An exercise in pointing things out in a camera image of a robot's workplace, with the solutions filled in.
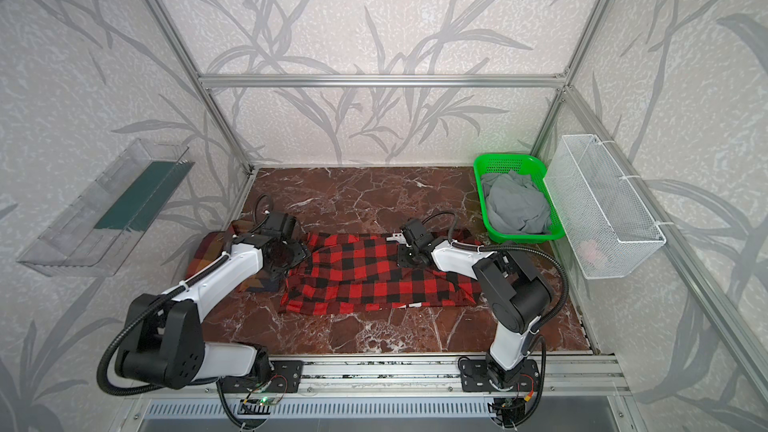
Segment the red black plaid shirt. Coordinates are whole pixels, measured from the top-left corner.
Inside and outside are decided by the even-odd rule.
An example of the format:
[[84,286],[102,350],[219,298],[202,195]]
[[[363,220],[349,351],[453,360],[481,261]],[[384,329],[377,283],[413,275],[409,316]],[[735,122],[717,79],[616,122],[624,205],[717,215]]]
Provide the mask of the red black plaid shirt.
[[286,278],[279,310],[309,316],[407,307],[472,307],[478,281],[430,265],[403,267],[380,234],[306,235],[309,257]]

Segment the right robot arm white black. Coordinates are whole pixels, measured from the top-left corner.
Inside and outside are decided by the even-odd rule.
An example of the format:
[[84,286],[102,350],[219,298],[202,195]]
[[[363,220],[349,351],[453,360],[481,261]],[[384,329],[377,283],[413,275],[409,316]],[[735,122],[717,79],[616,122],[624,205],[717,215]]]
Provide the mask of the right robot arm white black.
[[480,284],[497,328],[485,361],[472,360],[460,368],[469,379],[462,389],[506,392],[523,381],[534,392],[543,382],[545,366],[529,355],[544,343],[538,332],[559,314],[568,292],[557,260],[514,242],[485,246],[462,243],[450,235],[437,237],[418,219],[387,240],[398,244],[401,267],[429,265]]

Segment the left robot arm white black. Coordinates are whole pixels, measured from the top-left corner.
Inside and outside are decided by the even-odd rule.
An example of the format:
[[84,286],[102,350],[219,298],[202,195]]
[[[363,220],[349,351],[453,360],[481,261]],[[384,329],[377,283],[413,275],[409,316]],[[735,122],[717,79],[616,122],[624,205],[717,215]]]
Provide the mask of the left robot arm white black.
[[234,289],[260,273],[281,280],[304,261],[294,236],[297,220],[268,214],[249,231],[223,242],[218,258],[161,294],[142,294],[129,306],[124,328],[97,368],[99,387],[113,395],[179,390],[226,377],[261,385],[273,375],[265,348],[204,339],[206,316]]

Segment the folded multicolour plaid shirt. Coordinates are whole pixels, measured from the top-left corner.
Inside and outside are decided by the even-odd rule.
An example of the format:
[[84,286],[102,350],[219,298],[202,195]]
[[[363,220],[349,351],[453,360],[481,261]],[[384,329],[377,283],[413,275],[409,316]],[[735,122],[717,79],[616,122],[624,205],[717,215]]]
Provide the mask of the folded multicolour plaid shirt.
[[[200,242],[185,273],[184,278],[189,279],[196,273],[211,265],[224,251],[226,241],[233,235],[247,232],[254,223],[250,220],[235,220],[224,231],[208,233]],[[271,277],[267,272],[258,272],[247,278],[236,288],[238,293],[277,293],[283,288],[283,280],[279,277]]]

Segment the grey shirt in basket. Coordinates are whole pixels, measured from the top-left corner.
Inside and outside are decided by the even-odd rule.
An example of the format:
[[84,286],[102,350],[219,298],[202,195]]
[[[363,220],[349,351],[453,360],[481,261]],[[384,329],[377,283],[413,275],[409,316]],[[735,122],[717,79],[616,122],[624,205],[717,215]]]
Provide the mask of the grey shirt in basket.
[[481,176],[491,227],[505,235],[543,235],[552,225],[550,205],[529,175],[511,170]]

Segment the green plastic basket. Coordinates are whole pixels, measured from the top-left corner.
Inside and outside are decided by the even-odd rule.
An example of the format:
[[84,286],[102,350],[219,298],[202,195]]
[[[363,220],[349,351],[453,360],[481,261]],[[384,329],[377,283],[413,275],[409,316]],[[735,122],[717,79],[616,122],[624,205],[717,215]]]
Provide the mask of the green plastic basket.
[[544,183],[547,168],[524,154],[478,156],[473,171],[483,223],[492,241],[538,244],[565,236]]

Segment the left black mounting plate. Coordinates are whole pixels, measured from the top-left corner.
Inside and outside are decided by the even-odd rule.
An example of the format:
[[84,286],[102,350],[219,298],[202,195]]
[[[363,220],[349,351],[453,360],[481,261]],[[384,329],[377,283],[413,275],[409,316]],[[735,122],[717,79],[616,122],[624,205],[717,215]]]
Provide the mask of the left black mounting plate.
[[247,377],[225,377],[222,390],[225,394],[247,394],[252,392],[268,394],[294,394],[298,392],[304,362],[301,360],[276,360],[271,362],[272,370],[264,379]]

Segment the black mounting plate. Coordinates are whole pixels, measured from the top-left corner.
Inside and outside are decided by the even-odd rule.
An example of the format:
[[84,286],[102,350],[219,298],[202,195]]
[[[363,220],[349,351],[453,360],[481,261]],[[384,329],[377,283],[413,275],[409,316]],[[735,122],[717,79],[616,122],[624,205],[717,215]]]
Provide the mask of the black mounting plate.
[[532,395],[541,388],[541,372],[535,360],[524,358],[510,370],[503,369],[489,358],[471,359],[461,356],[458,361],[463,392],[515,392]]
[[225,394],[247,394],[252,392],[268,394],[294,394],[298,392],[304,362],[301,360],[276,360],[271,362],[272,370],[264,379],[247,377],[225,377],[222,390]]

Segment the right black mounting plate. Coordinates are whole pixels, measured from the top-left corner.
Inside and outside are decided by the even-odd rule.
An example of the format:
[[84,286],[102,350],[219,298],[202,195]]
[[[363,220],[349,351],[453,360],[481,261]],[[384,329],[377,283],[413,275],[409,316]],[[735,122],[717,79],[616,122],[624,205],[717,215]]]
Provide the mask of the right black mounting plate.
[[503,369],[489,358],[471,359],[461,356],[458,361],[463,392],[515,392],[532,395],[541,388],[541,372],[535,360],[524,358],[510,370]]

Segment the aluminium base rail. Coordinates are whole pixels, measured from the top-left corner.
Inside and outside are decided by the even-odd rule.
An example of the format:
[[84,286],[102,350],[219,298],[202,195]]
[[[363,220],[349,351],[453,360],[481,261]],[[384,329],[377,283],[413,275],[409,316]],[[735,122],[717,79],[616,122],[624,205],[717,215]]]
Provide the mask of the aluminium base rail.
[[465,393],[508,396],[534,391],[542,396],[626,396],[630,387],[610,355],[550,353],[520,384],[489,384],[481,354],[332,354],[274,356],[278,385],[289,398],[460,397]]

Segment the clear plastic wall tray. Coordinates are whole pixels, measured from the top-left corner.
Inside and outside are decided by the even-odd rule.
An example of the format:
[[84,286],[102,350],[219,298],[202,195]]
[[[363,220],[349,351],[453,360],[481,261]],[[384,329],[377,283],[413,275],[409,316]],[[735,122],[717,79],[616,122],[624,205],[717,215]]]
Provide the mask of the clear plastic wall tray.
[[17,262],[47,277],[110,277],[195,162],[189,147],[136,139]]

